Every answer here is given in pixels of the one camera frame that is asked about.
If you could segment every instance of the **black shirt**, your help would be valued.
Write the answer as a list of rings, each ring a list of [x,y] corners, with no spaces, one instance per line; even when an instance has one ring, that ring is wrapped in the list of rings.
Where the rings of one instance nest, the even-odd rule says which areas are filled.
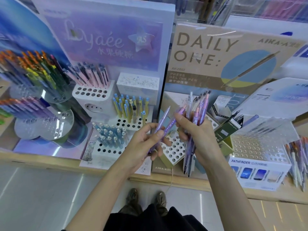
[[[154,204],[139,216],[122,213],[110,214],[104,231],[207,231],[193,216],[182,216],[174,207],[161,217]]]

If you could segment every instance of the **star shape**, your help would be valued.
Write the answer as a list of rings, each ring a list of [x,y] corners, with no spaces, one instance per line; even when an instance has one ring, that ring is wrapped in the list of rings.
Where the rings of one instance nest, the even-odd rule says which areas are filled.
[[[141,27],[138,27],[136,34],[128,36],[136,44],[136,52],[139,52],[141,49],[147,49],[152,52],[151,42],[154,37],[154,35],[145,33]]]

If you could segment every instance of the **shoe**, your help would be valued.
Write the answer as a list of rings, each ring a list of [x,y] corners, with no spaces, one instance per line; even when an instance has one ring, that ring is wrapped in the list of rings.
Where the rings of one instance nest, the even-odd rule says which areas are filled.
[[[126,204],[130,204],[130,203],[137,204],[138,199],[139,199],[138,191],[135,188],[132,188],[127,194]]]
[[[159,192],[155,198],[155,202],[154,202],[155,206],[159,206],[159,207],[166,207],[167,204],[167,199],[166,199],[166,195],[164,192]]]

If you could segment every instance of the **person's right hand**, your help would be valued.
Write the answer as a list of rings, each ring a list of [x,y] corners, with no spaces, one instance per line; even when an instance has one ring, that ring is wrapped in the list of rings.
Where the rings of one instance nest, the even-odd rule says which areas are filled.
[[[183,142],[188,140],[184,130],[192,136],[196,145],[195,155],[202,166],[206,167],[213,160],[221,160],[223,158],[210,120],[205,119],[200,126],[197,126],[178,113],[175,113],[175,119],[177,126],[179,126],[180,140]]]

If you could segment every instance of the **blue circle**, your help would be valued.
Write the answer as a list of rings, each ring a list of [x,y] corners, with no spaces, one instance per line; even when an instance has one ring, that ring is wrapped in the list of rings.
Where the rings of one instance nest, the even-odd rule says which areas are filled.
[[[269,54],[271,54],[271,52],[266,50],[252,50],[237,55],[224,66],[221,72],[221,78],[233,79]],[[240,77],[238,81],[258,83],[267,78],[273,72],[276,63],[276,57],[273,57]]]

